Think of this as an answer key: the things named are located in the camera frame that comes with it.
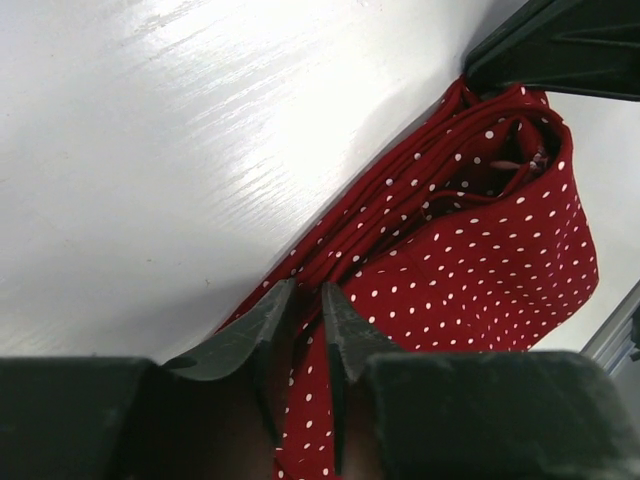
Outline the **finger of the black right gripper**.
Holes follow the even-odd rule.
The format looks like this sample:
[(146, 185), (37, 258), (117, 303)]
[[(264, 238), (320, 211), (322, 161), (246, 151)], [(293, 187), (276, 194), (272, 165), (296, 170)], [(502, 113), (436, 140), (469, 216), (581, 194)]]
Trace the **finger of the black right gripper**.
[(639, 100), (639, 3), (529, 1), (466, 56), (470, 88)]

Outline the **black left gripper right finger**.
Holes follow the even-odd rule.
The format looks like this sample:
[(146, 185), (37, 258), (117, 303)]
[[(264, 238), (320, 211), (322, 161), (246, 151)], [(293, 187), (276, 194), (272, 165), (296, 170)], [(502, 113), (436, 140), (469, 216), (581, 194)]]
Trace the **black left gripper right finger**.
[(369, 357), (399, 352), (400, 346), (363, 319), (337, 284), (325, 283), (321, 297), (333, 413), (334, 471), (341, 475), (347, 390), (360, 379)]

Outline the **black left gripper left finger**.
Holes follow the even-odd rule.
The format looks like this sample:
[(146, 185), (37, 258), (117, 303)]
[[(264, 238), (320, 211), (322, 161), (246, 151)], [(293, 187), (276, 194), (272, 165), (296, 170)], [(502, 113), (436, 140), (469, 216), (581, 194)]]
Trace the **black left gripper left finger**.
[(243, 368), (263, 425), (282, 445), (287, 389), (298, 316), (297, 281), (276, 282), (248, 312), (162, 367), (200, 383), (220, 382)]

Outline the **red polka dot skirt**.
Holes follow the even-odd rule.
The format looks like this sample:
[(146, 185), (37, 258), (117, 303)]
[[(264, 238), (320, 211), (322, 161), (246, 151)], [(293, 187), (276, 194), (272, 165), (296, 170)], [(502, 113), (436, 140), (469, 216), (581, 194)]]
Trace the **red polka dot skirt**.
[(334, 477), (321, 289), (410, 352), (526, 351), (599, 281), (573, 142), (544, 92), (484, 100), (455, 81), (240, 304), (278, 281), (300, 293), (276, 479)]

